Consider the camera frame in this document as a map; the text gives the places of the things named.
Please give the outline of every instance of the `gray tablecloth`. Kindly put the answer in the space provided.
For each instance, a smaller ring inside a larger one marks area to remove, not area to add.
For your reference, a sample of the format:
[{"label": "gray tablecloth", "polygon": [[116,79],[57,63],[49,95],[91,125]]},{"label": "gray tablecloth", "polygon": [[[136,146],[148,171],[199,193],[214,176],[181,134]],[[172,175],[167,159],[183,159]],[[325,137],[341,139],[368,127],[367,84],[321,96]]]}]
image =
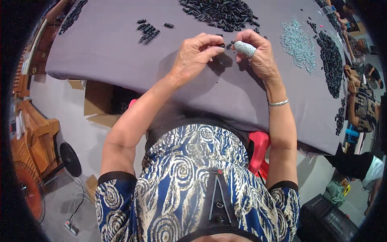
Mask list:
[{"label": "gray tablecloth", "polygon": [[[281,22],[295,15],[304,30],[314,35],[306,23],[308,17],[317,24],[318,32],[336,32],[328,19],[318,12],[312,0],[253,1],[245,0],[259,17],[260,33],[271,42],[274,57],[293,111],[298,140],[334,154],[344,140],[345,129],[336,136],[335,116],[341,107],[346,83],[340,98],[334,99],[321,70],[320,47],[315,39],[317,71],[310,75],[305,68],[291,66],[291,56],[283,52]],[[142,34],[136,30],[139,19],[160,30],[147,46],[138,44]],[[163,26],[174,24],[173,29]],[[184,39],[202,32],[222,33],[226,45],[236,33],[209,27],[182,11],[177,0],[92,0],[82,8],[79,18],[62,35],[57,35],[48,56],[46,72],[58,79],[80,78],[103,81],[143,93],[164,77],[174,63],[177,49]],[[226,50],[225,68],[206,67],[191,83],[175,93],[175,98],[190,106],[237,120],[246,130],[268,130],[269,111],[263,84],[241,71],[235,53]]]}]

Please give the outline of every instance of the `patterned shirt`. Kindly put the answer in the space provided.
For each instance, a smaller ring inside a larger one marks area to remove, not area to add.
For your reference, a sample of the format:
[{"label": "patterned shirt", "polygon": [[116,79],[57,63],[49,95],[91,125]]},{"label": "patterned shirt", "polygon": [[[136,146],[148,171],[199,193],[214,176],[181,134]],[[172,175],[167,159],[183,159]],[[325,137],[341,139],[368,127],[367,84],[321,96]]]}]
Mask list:
[{"label": "patterned shirt", "polygon": [[355,116],[359,117],[358,130],[362,133],[372,132],[377,124],[375,115],[375,95],[364,83],[360,84],[355,96]]},{"label": "patterned shirt", "polygon": [[248,169],[232,132],[192,124],[163,135],[138,180],[109,172],[98,180],[102,241],[192,241],[233,233],[251,241],[292,241],[300,212],[290,181],[269,190]]},{"label": "patterned shirt", "polygon": [[359,50],[357,50],[358,40],[353,37],[350,33],[347,33],[348,42],[351,47],[353,56],[355,57],[355,61],[352,63],[353,67],[358,68],[365,63],[365,54]]}]

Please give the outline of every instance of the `blue plastic stool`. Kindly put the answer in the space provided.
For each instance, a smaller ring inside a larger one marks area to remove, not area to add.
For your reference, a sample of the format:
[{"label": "blue plastic stool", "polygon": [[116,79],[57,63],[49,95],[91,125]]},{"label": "blue plastic stool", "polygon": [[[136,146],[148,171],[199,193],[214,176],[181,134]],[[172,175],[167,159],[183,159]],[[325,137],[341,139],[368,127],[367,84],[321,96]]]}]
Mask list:
[{"label": "blue plastic stool", "polygon": [[345,133],[348,135],[348,142],[349,143],[356,143],[357,142],[357,139],[352,139],[352,138],[358,138],[359,137],[359,133],[354,131],[353,129],[353,126],[352,124],[349,126],[349,129],[346,129],[345,130]]}]

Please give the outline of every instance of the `silver bangle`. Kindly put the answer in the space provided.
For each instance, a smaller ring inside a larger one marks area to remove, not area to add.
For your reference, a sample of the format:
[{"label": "silver bangle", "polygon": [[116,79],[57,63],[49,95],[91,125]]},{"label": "silver bangle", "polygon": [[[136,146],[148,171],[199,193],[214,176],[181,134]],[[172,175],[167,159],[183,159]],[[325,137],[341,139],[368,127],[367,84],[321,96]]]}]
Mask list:
[{"label": "silver bangle", "polygon": [[269,105],[272,106],[272,107],[275,107],[275,106],[282,106],[282,105],[287,104],[288,101],[289,101],[289,98],[286,99],[285,101],[282,101],[282,102],[279,102],[279,103],[269,103]]}]

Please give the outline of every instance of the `pink object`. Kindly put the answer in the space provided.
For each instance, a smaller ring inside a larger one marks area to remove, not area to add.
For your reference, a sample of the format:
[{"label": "pink object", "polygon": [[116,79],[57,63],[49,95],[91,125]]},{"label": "pink object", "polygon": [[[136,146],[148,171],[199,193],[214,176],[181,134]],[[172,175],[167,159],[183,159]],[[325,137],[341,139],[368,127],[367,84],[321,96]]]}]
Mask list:
[{"label": "pink object", "polygon": [[132,106],[136,101],[137,101],[137,99],[131,100],[130,103],[129,103],[129,105],[128,105],[128,108],[130,108],[130,106]]},{"label": "pink object", "polygon": [[266,180],[269,164],[265,161],[265,154],[267,147],[270,145],[269,136],[265,132],[257,131],[250,133],[249,139],[254,142],[254,152],[248,170],[257,177],[259,177],[259,171],[262,178]]}]

